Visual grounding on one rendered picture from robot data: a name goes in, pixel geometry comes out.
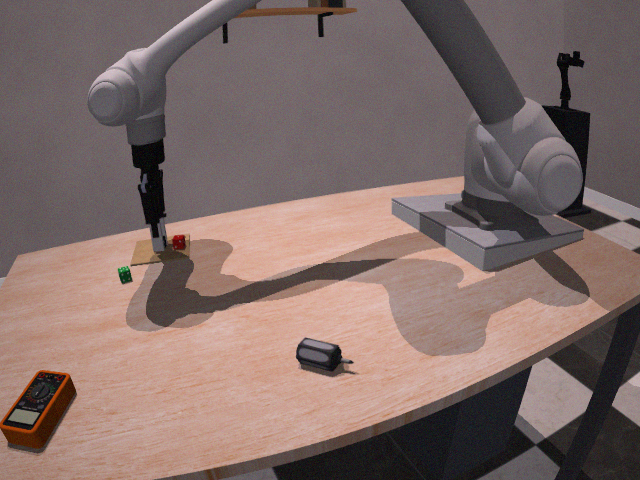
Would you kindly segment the orange digital multimeter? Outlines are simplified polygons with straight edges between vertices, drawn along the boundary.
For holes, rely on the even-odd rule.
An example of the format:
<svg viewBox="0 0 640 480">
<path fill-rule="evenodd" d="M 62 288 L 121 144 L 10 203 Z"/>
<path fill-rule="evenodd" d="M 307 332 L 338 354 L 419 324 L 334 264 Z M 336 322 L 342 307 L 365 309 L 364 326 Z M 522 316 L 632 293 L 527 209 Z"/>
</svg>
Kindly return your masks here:
<svg viewBox="0 0 640 480">
<path fill-rule="evenodd" d="M 7 441 L 42 448 L 75 393 L 68 373 L 38 371 L 0 422 Z"/>
</svg>

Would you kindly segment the red die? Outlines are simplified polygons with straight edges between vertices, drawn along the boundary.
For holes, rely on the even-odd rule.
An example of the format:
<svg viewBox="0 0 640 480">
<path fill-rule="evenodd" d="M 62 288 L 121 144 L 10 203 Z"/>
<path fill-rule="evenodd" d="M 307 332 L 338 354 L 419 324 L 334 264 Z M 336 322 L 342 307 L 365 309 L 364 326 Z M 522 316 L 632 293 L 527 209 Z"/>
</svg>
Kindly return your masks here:
<svg viewBox="0 0 640 480">
<path fill-rule="evenodd" d="M 174 249 L 184 249 L 186 245 L 184 235 L 175 235 L 172 241 Z"/>
</svg>

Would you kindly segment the tan mat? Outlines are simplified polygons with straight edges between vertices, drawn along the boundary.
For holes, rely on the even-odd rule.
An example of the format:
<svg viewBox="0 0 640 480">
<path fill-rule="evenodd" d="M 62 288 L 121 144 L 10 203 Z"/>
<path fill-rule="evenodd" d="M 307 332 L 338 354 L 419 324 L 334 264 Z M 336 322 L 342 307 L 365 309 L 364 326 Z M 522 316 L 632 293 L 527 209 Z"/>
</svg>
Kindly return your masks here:
<svg viewBox="0 0 640 480">
<path fill-rule="evenodd" d="M 130 266 L 189 259 L 190 233 L 183 235 L 185 236 L 186 243 L 184 249 L 173 248 L 172 239 L 174 236 L 167 237 L 168 245 L 166 246 L 164 251 L 154 252 L 151 239 L 137 241 Z"/>
</svg>

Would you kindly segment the green die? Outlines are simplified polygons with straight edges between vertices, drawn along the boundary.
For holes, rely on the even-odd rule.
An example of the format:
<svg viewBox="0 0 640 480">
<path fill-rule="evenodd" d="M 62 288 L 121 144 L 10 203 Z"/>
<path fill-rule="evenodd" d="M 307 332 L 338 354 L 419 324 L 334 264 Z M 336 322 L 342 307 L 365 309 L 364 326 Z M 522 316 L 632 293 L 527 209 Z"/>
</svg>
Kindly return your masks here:
<svg viewBox="0 0 640 480">
<path fill-rule="evenodd" d="M 128 266 L 118 268 L 121 283 L 132 281 L 131 272 Z"/>
</svg>

